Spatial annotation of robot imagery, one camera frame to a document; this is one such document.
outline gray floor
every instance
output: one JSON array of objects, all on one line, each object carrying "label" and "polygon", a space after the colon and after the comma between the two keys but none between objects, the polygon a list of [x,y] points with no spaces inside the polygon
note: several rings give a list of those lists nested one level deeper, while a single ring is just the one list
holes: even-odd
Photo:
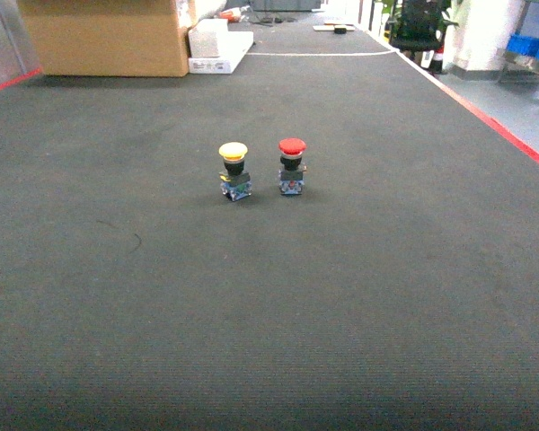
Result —
[{"label": "gray floor", "polygon": [[539,429],[537,163],[394,53],[0,92],[0,429],[371,428]]},{"label": "gray floor", "polygon": [[539,153],[539,83],[464,81],[451,74],[438,79]]}]

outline chair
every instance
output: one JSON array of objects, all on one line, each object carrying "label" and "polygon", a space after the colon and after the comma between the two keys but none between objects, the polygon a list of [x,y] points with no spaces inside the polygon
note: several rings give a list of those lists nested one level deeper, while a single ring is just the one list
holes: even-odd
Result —
[{"label": "chair", "polygon": [[441,48],[445,30],[456,22],[446,20],[443,15],[443,0],[403,0],[401,13],[393,3],[389,26],[389,44],[400,51],[409,51],[410,59],[416,52],[434,51]]}]

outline red floor stripe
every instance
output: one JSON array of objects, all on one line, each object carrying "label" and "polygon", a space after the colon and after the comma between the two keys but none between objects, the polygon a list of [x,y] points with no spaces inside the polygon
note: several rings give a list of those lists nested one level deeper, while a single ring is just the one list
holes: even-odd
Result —
[{"label": "red floor stripe", "polygon": [[521,150],[523,153],[531,157],[533,160],[535,160],[537,163],[539,163],[539,153],[535,151],[535,149],[531,148],[527,143],[525,143],[522,139],[515,136],[508,128],[503,126],[501,123],[499,123],[495,118],[490,117],[485,112],[477,108],[475,105],[473,105],[468,100],[461,97],[459,94],[454,92],[452,89],[447,87],[446,85],[442,84],[440,81],[438,81],[435,78],[431,78],[431,81],[437,85],[441,90],[443,90],[445,93],[447,93],[451,98],[453,98],[456,102],[461,104],[464,108],[469,110],[475,117],[480,119],[483,123],[485,123],[487,126],[495,130],[497,133],[499,133],[501,136],[503,136],[505,139],[507,139],[511,144],[516,146],[519,150]]},{"label": "red floor stripe", "polygon": [[28,78],[32,78],[33,76],[40,74],[41,72],[42,72],[42,69],[38,68],[36,70],[32,70],[26,75],[18,76],[17,78],[11,79],[10,81],[6,81],[5,83],[0,84],[0,91],[6,87],[10,87],[11,85],[16,85],[17,83],[20,83]]}]

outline white wall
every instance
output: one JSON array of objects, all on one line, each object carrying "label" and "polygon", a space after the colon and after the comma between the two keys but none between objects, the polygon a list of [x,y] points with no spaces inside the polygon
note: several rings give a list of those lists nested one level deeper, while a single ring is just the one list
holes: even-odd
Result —
[{"label": "white wall", "polygon": [[[371,4],[374,0],[363,0],[361,24],[362,28],[369,25],[369,15],[371,14]],[[327,11],[336,18],[344,19],[348,22],[358,22],[359,0],[328,0],[325,6]]]},{"label": "white wall", "polygon": [[456,5],[453,21],[459,27],[447,31],[444,60],[464,70],[500,70],[505,48],[517,26],[524,0],[464,0]]}]

